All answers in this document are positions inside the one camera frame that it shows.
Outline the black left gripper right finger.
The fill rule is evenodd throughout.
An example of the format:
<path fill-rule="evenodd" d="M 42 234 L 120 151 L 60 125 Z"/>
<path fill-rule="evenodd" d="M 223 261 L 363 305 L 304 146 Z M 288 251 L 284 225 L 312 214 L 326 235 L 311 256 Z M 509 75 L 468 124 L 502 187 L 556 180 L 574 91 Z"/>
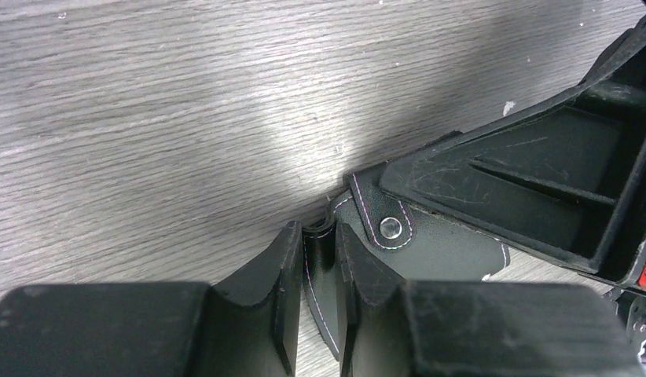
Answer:
<path fill-rule="evenodd" d="M 582 285 L 405 280 L 336 228 L 342 376 L 642 376 L 611 305 Z"/>

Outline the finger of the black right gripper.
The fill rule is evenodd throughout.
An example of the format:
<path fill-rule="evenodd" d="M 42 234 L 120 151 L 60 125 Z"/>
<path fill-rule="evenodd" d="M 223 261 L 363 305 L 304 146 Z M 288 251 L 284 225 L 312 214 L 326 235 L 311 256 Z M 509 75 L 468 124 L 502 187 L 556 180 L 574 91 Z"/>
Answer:
<path fill-rule="evenodd" d="M 549 262 L 621 280 L 646 229 L 646 15 L 578 85 L 390 162 L 380 187 Z"/>

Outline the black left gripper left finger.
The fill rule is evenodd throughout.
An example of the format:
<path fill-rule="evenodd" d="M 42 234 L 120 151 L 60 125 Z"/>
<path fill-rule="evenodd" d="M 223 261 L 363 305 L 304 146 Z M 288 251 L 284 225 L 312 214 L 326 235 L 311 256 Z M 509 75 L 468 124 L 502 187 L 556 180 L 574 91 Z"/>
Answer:
<path fill-rule="evenodd" d="M 0 376 L 292 376 L 301 225 L 216 284 L 33 284 L 0 300 Z"/>

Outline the black leather card holder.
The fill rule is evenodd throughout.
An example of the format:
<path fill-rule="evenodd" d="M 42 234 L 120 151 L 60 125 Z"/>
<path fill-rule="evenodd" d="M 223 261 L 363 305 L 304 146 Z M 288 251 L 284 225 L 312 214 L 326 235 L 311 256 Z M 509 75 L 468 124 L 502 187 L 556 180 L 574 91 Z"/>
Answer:
<path fill-rule="evenodd" d="M 407 280 L 487 280 L 510 264 L 508 247 L 490 236 L 411 207 L 380 188 L 385 166 L 349 174 L 348 188 L 325 217 L 303 230 L 303 288 L 333 357 L 339 356 L 336 226 L 346 223 L 365 247 Z"/>

